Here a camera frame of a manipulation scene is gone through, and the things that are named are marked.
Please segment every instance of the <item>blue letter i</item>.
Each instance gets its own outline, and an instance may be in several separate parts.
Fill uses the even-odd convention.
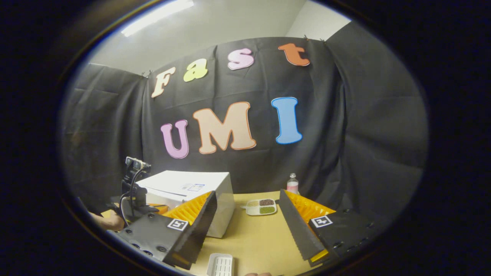
[[[297,129],[297,116],[295,106],[298,101],[294,97],[276,98],[271,105],[278,111],[279,136],[276,137],[278,144],[291,144],[302,140],[302,134]]]

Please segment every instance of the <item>cardboard box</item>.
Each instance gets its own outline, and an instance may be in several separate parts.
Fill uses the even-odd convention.
[[[137,182],[146,188],[147,204],[165,204],[173,209],[209,191],[217,194],[217,211],[207,236],[221,238],[235,209],[228,172],[188,172],[166,170]]]

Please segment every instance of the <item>screw hole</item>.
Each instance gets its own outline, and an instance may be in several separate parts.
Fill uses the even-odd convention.
[[[339,243],[335,243],[334,245],[332,245],[333,248],[339,248],[343,245],[343,242],[339,242]]]

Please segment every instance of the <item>table surface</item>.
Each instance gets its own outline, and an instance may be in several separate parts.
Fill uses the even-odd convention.
[[[262,272],[289,276],[316,268],[302,259],[279,205],[276,213],[266,216],[249,216],[240,207],[263,198],[277,200],[279,191],[234,194],[236,207],[225,235],[221,239],[206,237],[196,263],[187,272],[206,276],[212,253],[232,255],[235,276]]]

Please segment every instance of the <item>foam letter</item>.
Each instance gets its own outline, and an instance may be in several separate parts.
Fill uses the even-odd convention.
[[[279,136],[278,144],[291,144],[302,140],[302,134],[297,129],[297,116],[295,106],[298,101],[294,97],[276,98],[271,105],[278,111]]]
[[[190,82],[194,79],[200,79],[208,73],[208,69],[206,69],[206,59],[200,58],[191,62],[190,65],[186,68],[187,72],[184,74],[184,81]]]
[[[310,64],[310,60],[301,58],[299,53],[304,53],[305,50],[301,47],[295,46],[293,43],[288,43],[278,47],[279,50],[283,50],[286,55],[286,59],[289,63],[298,66],[307,66]]]
[[[211,136],[217,145],[226,150],[230,133],[233,141],[230,147],[235,150],[248,149],[256,146],[256,140],[252,139],[249,130],[249,120],[247,111],[250,108],[248,102],[233,103],[228,107],[227,115],[223,123],[218,119],[211,109],[201,109],[196,111],[192,117],[198,121],[199,133],[201,135],[201,154],[210,154],[217,151],[217,147],[212,144]]]
[[[251,66],[254,63],[254,57],[250,56],[252,51],[248,48],[235,50],[228,54],[228,68],[231,70],[242,69]]]
[[[152,98],[155,98],[164,92],[162,85],[166,86],[169,83],[170,75],[176,72],[176,67],[172,67],[167,71],[164,71],[157,75],[157,84],[155,85],[155,90],[152,93]]]
[[[176,128],[179,130],[179,138],[181,140],[181,149],[176,149],[174,143],[172,142],[172,135],[170,131],[172,130],[171,124],[163,125],[160,130],[164,135],[165,148],[170,156],[176,159],[182,159],[186,157],[189,153],[188,136],[186,135],[186,126],[188,121],[180,120],[175,123]]]

